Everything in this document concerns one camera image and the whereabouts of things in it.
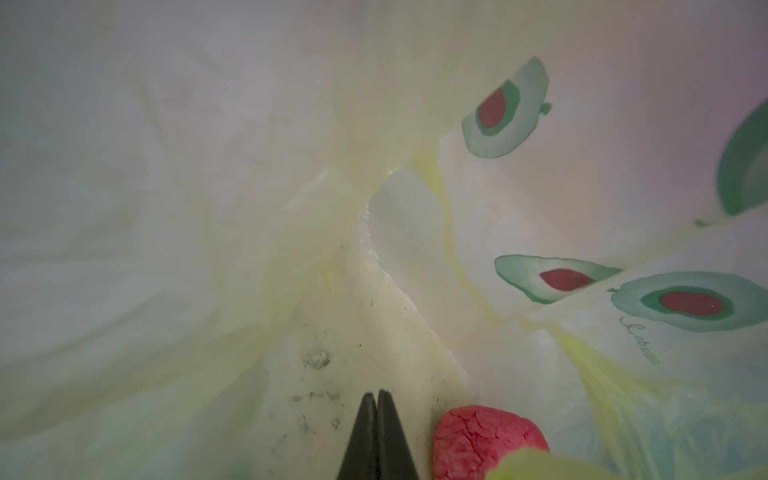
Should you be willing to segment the red toy strawberry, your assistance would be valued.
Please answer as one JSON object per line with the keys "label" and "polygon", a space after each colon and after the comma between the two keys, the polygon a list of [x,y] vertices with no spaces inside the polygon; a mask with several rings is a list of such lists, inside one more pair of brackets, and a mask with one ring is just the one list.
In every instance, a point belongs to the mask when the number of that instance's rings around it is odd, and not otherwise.
{"label": "red toy strawberry", "polygon": [[532,421],[479,405],[454,408],[442,416],[434,435],[433,477],[483,479],[505,456],[524,448],[549,449]]}

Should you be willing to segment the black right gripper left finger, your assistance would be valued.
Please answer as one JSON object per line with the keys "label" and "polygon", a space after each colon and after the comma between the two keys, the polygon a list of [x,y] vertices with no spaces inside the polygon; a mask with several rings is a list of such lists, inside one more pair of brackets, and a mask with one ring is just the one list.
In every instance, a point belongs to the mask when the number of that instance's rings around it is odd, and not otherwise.
{"label": "black right gripper left finger", "polygon": [[377,406],[374,395],[365,393],[352,427],[338,480],[378,479]]}

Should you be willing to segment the yellow-green plastic bag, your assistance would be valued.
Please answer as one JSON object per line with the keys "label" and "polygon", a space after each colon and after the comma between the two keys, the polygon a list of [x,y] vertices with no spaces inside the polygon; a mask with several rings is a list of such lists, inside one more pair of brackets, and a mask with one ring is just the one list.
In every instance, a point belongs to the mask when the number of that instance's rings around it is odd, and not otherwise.
{"label": "yellow-green plastic bag", "polygon": [[5,1],[1,475],[767,475],[763,1]]}

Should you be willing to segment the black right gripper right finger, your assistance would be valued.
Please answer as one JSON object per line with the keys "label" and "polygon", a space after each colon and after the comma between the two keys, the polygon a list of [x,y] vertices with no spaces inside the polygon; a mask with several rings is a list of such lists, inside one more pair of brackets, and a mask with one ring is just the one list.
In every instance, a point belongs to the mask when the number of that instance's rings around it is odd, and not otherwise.
{"label": "black right gripper right finger", "polygon": [[418,480],[392,394],[380,390],[377,402],[377,479]]}

